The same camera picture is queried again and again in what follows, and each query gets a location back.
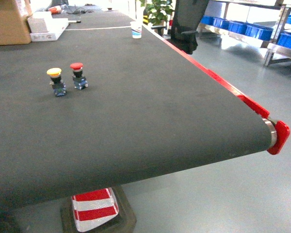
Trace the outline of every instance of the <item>white paper cup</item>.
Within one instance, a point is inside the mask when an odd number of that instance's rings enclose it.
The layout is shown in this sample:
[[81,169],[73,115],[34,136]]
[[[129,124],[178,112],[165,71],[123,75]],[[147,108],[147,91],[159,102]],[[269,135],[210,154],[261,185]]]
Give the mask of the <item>white paper cup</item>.
[[130,22],[130,24],[131,24],[132,38],[135,38],[135,39],[141,38],[142,23],[133,21],[133,22]]

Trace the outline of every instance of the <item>conveyor belt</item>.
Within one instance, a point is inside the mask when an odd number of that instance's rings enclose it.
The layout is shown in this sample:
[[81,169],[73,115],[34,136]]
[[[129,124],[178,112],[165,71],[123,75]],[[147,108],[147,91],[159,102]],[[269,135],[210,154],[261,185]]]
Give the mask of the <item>conveyor belt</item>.
[[[105,14],[108,25],[131,21]],[[73,62],[84,63],[85,90],[73,87]],[[63,70],[67,96],[53,95],[46,74],[52,67]],[[259,115],[147,30],[142,39],[120,28],[0,46],[0,211],[236,158],[270,143]]]

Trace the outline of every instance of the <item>potted plant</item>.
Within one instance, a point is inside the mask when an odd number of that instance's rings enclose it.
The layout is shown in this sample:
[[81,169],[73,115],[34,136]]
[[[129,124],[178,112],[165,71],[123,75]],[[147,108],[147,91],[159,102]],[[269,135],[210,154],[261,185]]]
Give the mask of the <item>potted plant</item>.
[[173,9],[171,6],[172,0],[140,0],[141,7],[145,7],[149,23],[153,26],[162,25],[168,21],[168,16],[171,16]]

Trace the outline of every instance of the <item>gray floor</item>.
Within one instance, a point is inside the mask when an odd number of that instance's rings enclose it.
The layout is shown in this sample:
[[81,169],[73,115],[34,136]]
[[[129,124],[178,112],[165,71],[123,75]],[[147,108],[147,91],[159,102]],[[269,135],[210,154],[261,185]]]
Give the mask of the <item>gray floor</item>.
[[[263,67],[266,49],[230,39],[198,42],[193,58],[291,128],[289,63]],[[137,216],[135,233],[291,233],[291,136],[276,156],[261,152],[123,188]],[[61,202],[15,211],[23,232],[62,232]]]

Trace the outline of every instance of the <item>red and white striped stand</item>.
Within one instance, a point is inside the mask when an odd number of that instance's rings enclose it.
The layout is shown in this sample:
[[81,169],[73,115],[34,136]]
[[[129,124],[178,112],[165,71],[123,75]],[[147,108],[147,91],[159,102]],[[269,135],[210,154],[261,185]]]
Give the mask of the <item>red and white striped stand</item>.
[[61,216],[64,233],[132,233],[136,224],[120,186],[72,196]]
[[173,20],[174,20],[174,13],[172,13],[172,15],[170,16],[170,20],[168,22],[168,30],[167,30],[167,36],[171,35],[171,27],[173,26]]
[[74,221],[79,232],[87,232],[108,222],[118,214],[111,188],[72,197]]

